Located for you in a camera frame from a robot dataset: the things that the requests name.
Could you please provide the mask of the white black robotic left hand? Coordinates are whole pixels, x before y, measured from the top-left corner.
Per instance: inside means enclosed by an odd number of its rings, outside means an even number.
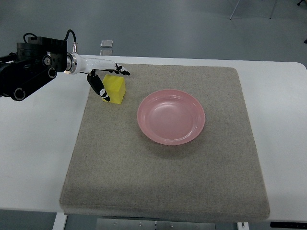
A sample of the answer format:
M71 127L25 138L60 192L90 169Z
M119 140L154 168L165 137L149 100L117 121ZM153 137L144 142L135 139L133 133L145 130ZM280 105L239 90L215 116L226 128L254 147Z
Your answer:
M81 57L75 52L67 53L67 67L64 72L66 74L87 74L87 81L94 92L107 102L110 102L111 99L103 85L103 82L96 74L97 71L108 71L116 74L130 75L126 68L114 61Z

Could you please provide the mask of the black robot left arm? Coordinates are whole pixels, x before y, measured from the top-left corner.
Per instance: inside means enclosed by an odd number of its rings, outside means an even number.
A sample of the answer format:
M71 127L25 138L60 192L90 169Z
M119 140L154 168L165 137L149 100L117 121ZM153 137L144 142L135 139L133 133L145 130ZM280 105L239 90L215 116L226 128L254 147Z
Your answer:
M31 36L0 58L0 95L22 101L67 68L67 41Z

